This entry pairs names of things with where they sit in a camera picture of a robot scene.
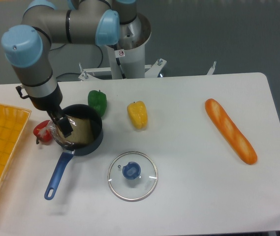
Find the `blue saucepan handle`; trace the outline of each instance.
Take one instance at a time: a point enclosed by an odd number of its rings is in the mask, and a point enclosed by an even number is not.
[[[73,156],[74,153],[69,152],[63,152],[61,154],[59,161],[56,165],[55,171],[53,171],[47,190],[45,192],[45,199],[51,200],[55,196],[66,165],[69,163]]]

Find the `saucepan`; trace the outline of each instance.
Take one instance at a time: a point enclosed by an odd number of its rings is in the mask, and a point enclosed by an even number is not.
[[[63,109],[73,128],[72,134],[65,138],[60,130],[50,126],[54,140],[63,148],[56,168],[52,174],[45,199],[55,196],[64,170],[73,156],[84,156],[95,151],[103,139],[102,121],[97,112],[88,105],[75,104]]]

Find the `yellow bell pepper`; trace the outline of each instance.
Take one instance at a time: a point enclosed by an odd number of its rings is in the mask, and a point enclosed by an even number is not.
[[[129,118],[133,126],[137,129],[146,127],[148,123],[148,114],[144,102],[137,101],[127,107]]]

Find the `gray floor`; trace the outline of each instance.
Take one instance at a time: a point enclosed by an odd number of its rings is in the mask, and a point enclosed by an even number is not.
[[[66,0],[52,2],[67,8]],[[20,23],[29,3],[0,2],[0,39]],[[146,64],[166,59],[165,76],[204,75],[215,60],[217,74],[262,72],[280,119],[280,0],[139,0],[138,11],[152,24]],[[109,66],[104,55],[102,67]],[[100,59],[93,45],[67,45],[50,53],[55,75],[79,72],[78,62],[97,67]],[[0,45],[0,84],[18,82]]]

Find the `blue joint cap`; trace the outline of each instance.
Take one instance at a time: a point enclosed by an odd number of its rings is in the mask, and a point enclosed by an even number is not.
[[[97,26],[95,43],[101,45],[114,45],[120,36],[120,22],[117,11],[107,10],[102,15]]]
[[[35,64],[43,50],[39,34],[33,27],[27,25],[10,28],[3,34],[1,43],[7,60],[19,68]]]
[[[33,6],[40,6],[40,5],[42,5],[42,6],[49,6],[49,7],[53,8],[53,9],[55,9],[55,10],[57,9],[56,6],[52,2],[49,2],[47,0],[34,0],[34,1],[32,1],[28,5],[28,8],[26,9],[26,11],[28,9],[30,9],[31,7],[33,7]]]
[[[138,163],[130,161],[122,168],[122,174],[127,179],[136,179],[141,174],[141,167]]]
[[[70,10],[75,10],[75,7],[73,6],[73,3],[71,0],[67,0],[67,5],[70,8]]]
[[[136,0],[116,0],[116,1],[123,4],[132,4],[135,3]]]

